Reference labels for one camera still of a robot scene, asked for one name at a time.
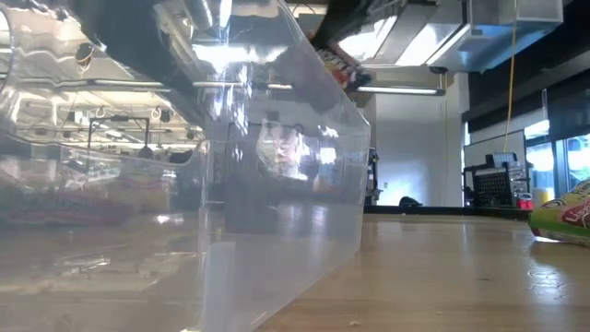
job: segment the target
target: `metal frame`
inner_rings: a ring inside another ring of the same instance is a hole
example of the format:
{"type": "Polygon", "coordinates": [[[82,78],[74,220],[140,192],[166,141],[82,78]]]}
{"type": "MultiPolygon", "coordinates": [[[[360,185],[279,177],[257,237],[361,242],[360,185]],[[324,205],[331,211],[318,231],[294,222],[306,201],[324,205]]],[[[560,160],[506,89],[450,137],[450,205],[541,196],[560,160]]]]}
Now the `metal frame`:
{"type": "Polygon", "coordinates": [[[90,124],[88,126],[88,150],[90,150],[90,145],[92,143],[92,134],[94,134],[94,132],[96,132],[96,130],[99,129],[99,128],[95,128],[94,124],[97,123],[99,125],[102,125],[107,121],[111,121],[111,122],[144,121],[144,122],[146,122],[146,129],[144,130],[144,133],[145,133],[144,144],[145,144],[145,146],[147,146],[149,143],[149,118],[148,117],[115,115],[115,116],[103,117],[103,118],[92,117],[92,118],[89,118],[88,120],[90,121],[90,124]]]}

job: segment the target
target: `fluorescent light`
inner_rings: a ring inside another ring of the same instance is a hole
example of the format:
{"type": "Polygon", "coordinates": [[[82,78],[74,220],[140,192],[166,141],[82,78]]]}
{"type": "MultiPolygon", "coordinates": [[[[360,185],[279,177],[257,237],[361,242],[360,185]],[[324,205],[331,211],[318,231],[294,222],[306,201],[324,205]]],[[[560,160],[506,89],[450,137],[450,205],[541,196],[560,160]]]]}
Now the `fluorescent light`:
{"type": "Polygon", "coordinates": [[[388,87],[360,87],[360,92],[373,93],[401,93],[401,94],[419,94],[419,95],[435,95],[436,89],[416,89],[416,88],[388,88],[388,87]]]}
{"type": "Polygon", "coordinates": [[[163,87],[164,85],[159,82],[150,82],[150,81],[132,81],[132,80],[118,80],[118,79],[97,79],[97,84],[105,84],[105,85],[115,85],[115,86],[127,86],[127,87],[163,87]]]}
{"type": "Polygon", "coordinates": [[[363,68],[369,69],[396,69],[399,65],[396,64],[362,64],[363,68]]]}
{"type": "Polygon", "coordinates": [[[269,89],[292,89],[292,86],[284,85],[284,84],[269,84],[268,88],[269,89]]]}
{"type": "Polygon", "coordinates": [[[471,24],[466,24],[463,28],[457,32],[453,38],[451,38],[448,42],[446,42],[436,53],[434,53],[430,59],[426,61],[426,65],[434,64],[438,59],[443,56],[443,54],[447,53],[455,45],[463,36],[471,30],[471,24]]]}
{"type": "MultiPolygon", "coordinates": [[[[86,147],[88,142],[62,142],[62,144],[71,147],[86,147]]],[[[145,143],[131,143],[131,142],[105,142],[105,141],[96,141],[92,142],[92,147],[100,147],[100,146],[115,146],[115,147],[123,147],[123,148],[142,148],[146,144],[145,143]]],[[[194,149],[196,147],[195,143],[162,143],[162,144],[147,144],[147,146],[151,149],[166,149],[166,148],[190,148],[194,149]]]]}
{"type": "Polygon", "coordinates": [[[239,87],[240,83],[237,82],[193,82],[193,87],[195,88],[224,88],[224,87],[239,87]]]}

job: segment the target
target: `wooden table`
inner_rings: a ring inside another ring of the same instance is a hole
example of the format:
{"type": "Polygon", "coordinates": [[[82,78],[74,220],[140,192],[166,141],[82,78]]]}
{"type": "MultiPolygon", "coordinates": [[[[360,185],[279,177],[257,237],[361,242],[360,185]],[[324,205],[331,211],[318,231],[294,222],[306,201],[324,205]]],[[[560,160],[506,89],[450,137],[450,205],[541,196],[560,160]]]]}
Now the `wooden table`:
{"type": "Polygon", "coordinates": [[[590,331],[590,248],[509,220],[366,216],[357,256],[259,331],[590,331]]]}

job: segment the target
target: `window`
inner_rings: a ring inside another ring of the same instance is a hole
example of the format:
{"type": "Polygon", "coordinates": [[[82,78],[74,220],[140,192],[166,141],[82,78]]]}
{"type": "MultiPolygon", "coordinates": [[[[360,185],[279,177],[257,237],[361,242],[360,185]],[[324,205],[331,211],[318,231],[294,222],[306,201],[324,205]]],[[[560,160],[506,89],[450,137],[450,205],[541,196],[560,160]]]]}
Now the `window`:
{"type": "Polygon", "coordinates": [[[549,120],[543,120],[525,128],[526,139],[533,139],[547,135],[549,135],[549,120]]]}
{"type": "Polygon", "coordinates": [[[578,183],[590,178],[590,134],[568,138],[568,190],[572,190],[578,183]]]}
{"type": "Polygon", "coordinates": [[[549,198],[555,198],[555,180],[553,173],[553,150],[551,143],[543,143],[526,149],[526,160],[533,164],[531,186],[545,189],[549,198]]]}

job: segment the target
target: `transparent plastic panel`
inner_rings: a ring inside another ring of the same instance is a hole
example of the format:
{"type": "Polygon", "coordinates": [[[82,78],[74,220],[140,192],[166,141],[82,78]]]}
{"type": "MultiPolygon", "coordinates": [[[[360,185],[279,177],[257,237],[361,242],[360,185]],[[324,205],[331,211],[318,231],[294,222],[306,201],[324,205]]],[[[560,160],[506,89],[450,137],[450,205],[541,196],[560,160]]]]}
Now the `transparent plastic panel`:
{"type": "Polygon", "coordinates": [[[285,4],[0,9],[0,330],[252,331],[358,250],[369,126],[285,4]]]}

